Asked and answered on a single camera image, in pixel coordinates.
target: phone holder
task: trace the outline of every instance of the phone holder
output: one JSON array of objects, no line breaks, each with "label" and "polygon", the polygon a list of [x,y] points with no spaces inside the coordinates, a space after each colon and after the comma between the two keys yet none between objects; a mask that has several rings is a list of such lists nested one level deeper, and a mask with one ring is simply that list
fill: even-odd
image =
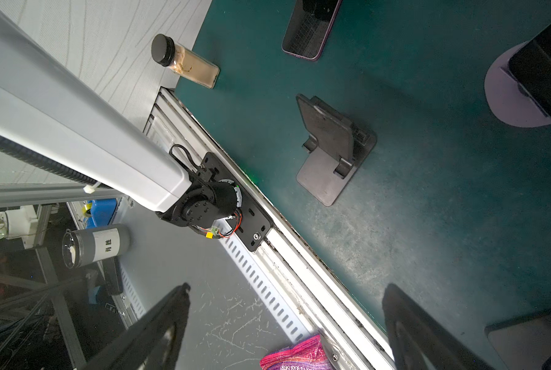
[{"label": "phone holder", "polygon": [[357,127],[321,99],[296,95],[309,152],[296,180],[326,207],[335,202],[376,145],[376,135]]},{"label": "phone holder", "polygon": [[539,127],[551,124],[551,117],[541,108],[508,70],[510,58],[526,43],[500,55],[485,76],[485,96],[492,113],[502,122],[516,127]]}]

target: gray cylindrical container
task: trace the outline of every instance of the gray cylindrical container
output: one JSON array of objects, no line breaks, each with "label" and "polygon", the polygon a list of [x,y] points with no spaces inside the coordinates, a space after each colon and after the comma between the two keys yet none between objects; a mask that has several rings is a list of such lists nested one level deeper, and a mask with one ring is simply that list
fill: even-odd
[{"label": "gray cylindrical container", "polygon": [[68,268],[77,268],[118,256],[129,244],[129,230],[122,224],[67,230],[62,240],[62,257]]}]

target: gray floor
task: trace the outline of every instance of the gray floor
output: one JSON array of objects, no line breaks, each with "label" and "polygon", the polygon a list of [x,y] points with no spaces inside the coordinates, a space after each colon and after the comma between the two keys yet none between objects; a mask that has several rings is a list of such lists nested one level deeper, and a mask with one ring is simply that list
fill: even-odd
[{"label": "gray floor", "polygon": [[146,309],[176,285],[191,285],[177,369],[258,369],[268,352],[290,345],[217,241],[161,221],[137,203],[116,222],[132,232],[121,263]]}]

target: red wire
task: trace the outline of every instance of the red wire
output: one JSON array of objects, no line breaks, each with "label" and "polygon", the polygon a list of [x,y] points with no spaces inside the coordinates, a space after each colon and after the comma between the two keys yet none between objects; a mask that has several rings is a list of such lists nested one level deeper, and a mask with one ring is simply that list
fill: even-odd
[{"label": "red wire", "polygon": [[222,236],[224,239],[230,238],[231,236],[233,236],[233,235],[236,233],[236,231],[238,230],[239,226],[241,225],[241,222],[242,222],[242,213],[241,213],[241,218],[239,218],[238,224],[236,224],[236,227],[234,228],[234,230],[232,231],[232,233],[231,233],[230,235],[224,236],[224,235],[222,235],[222,233],[220,233],[220,232],[218,232],[218,234],[219,234],[220,236]]}]

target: pink snack bag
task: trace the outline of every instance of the pink snack bag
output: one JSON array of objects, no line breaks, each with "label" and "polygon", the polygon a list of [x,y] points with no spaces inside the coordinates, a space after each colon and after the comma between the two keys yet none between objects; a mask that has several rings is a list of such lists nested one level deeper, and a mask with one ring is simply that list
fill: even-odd
[{"label": "pink snack bag", "polygon": [[262,370],[333,370],[320,342],[320,334],[261,359]]}]

